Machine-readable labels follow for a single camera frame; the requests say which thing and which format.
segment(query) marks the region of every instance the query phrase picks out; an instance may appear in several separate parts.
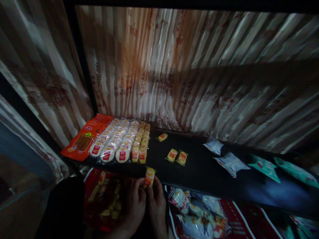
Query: red snack bag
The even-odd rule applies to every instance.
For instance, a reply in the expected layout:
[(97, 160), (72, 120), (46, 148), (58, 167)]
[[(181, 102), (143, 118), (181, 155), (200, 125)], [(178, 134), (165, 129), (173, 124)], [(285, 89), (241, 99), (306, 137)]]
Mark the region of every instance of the red snack bag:
[(61, 154), (71, 159), (84, 161), (89, 156), (92, 143), (105, 130), (112, 119), (111, 116), (98, 114), (97, 118), (93, 118), (85, 124), (70, 144), (61, 151)]

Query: curtain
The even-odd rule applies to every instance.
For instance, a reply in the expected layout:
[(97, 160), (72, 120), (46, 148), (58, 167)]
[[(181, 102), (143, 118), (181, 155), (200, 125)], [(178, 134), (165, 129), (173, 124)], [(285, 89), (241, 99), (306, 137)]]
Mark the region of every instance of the curtain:
[(76, 11), (101, 113), (277, 153), (318, 132), (318, 16)]
[(0, 0), (0, 71), (61, 148), (93, 117), (62, 1)]
[[(11, 132), (13, 136), (20, 138), (31, 150), (41, 157), (50, 166), (55, 182), (58, 183), (62, 179), (69, 176), (69, 170), (66, 164), (57, 156), (56, 153), (40, 138), (40, 136), (28, 125), (28, 123), (13, 109), (13, 107), (0, 95), (0, 122), (2, 122)], [(27, 158), (29, 155), (26, 152), (20, 152), (21, 158)], [(32, 159), (30, 162), (22, 163), (23, 166), (31, 166), (36, 163), (37, 159)], [(47, 166), (37, 164), (31, 171), (37, 175), (44, 175), (48, 179)]]

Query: black pants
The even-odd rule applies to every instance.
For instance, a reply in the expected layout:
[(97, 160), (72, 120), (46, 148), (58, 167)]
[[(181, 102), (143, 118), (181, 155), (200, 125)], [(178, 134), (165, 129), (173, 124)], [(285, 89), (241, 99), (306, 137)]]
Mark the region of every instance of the black pants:
[[(62, 180), (50, 193), (47, 208), (36, 232), (39, 238), (83, 238), (85, 227), (83, 224), (85, 187), (81, 178), (73, 177)], [(168, 231), (169, 206), (166, 199), (166, 230)], [(144, 238), (153, 235), (150, 214), (146, 209), (144, 218), (132, 238)]]

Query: hand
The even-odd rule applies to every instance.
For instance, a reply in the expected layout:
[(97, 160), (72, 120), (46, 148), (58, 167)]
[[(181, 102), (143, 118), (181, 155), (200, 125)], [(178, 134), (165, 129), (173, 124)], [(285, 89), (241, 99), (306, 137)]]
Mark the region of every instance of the hand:
[(123, 218), (123, 223), (103, 238), (129, 239), (136, 232), (145, 213), (146, 193), (139, 188), (143, 182), (144, 178), (132, 180), (128, 195), (127, 214)]
[(123, 224), (132, 235), (136, 232), (145, 214), (146, 193), (139, 188), (143, 182), (144, 178), (132, 181), (128, 195), (128, 211), (124, 217)]
[(163, 193), (163, 187), (158, 177), (155, 176), (154, 189), (157, 191), (157, 197), (154, 198), (154, 191), (151, 185), (147, 187), (149, 195), (149, 211), (153, 226), (153, 231), (157, 239), (168, 238), (165, 224), (166, 200)]

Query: snack packet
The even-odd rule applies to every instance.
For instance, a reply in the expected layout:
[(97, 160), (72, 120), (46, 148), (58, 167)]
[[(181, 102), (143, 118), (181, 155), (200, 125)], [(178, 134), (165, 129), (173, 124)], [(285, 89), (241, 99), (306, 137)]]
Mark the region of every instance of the snack packet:
[(183, 232), (192, 238), (211, 238), (209, 234), (210, 223), (204, 223), (201, 217), (177, 215)]
[(123, 148), (119, 148), (117, 151), (116, 151), (116, 154), (115, 154), (115, 157), (116, 157), (116, 160), (119, 162), (119, 163), (125, 163), (129, 160), (130, 158), (130, 151), (123, 147)]
[(164, 134), (161, 134), (160, 136), (158, 136), (156, 139), (159, 142), (163, 142), (165, 139), (167, 139), (167, 137), (168, 137), (167, 133), (164, 133)]
[(140, 148), (140, 164), (146, 163), (146, 156), (147, 156), (147, 148)]
[(106, 147), (104, 150), (104, 153), (101, 154), (100, 160), (102, 161), (102, 163), (108, 163), (114, 159), (114, 156), (115, 156), (114, 149), (110, 147)]
[(271, 162), (252, 155), (252, 158), (254, 160), (254, 163), (252, 164), (248, 164), (249, 166), (257, 169), (258, 171), (262, 172), (263, 174), (267, 175), (268, 177), (270, 177), (271, 179), (275, 180), (277, 183), (280, 183), (280, 179), (278, 178), (275, 168), (277, 168), (276, 165), (272, 164)]
[(286, 162), (280, 158), (274, 157), (275, 162), (278, 167), (282, 168), (284, 171), (289, 173), (291, 176), (295, 177), (296, 179), (300, 180), (301, 182), (313, 186), (315, 188), (319, 188), (319, 184), (316, 178), (308, 173), (306, 170), (290, 163)]
[(140, 147), (134, 146), (132, 148), (132, 162), (137, 163), (139, 161), (139, 155), (140, 155)]
[(224, 146), (217, 139), (210, 136), (207, 140), (207, 143), (203, 144), (206, 148), (208, 148), (211, 152), (220, 155), (221, 149)]
[(177, 155), (177, 150), (172, 148), (165, 159), (172, 163), (175, 161), (176, 155)]
[(190, 208), (189, 200), (182, 189), (172, 188), (169, 193), (168, 200), (175, 207), (179, 208), (179, 210), (183, 214), (189, 213), (189, 208)]
[(176, 162), (178, 162), (180, 165), (185, 166), (186, 164), (186, 159), (187, 159), (187, 153), (185, 153), (184, 151), (180, 151), (179, 155), (177, 157)]
[(155, 170), (153, 168), (146, 167), (145, 180), (143, 184), (144, 189), (146, 189), (148, 185), (153, 186), (154, 177), (155, 177)]
[(243, 163), (239, 158), (237, 158), (234, 154), (229, 152), (224, 157), (214, 158), (222, 166), (226, 169), (233, 178), (236, 178), (236, 173), (241, 169), (250, 169), (245, 163)]

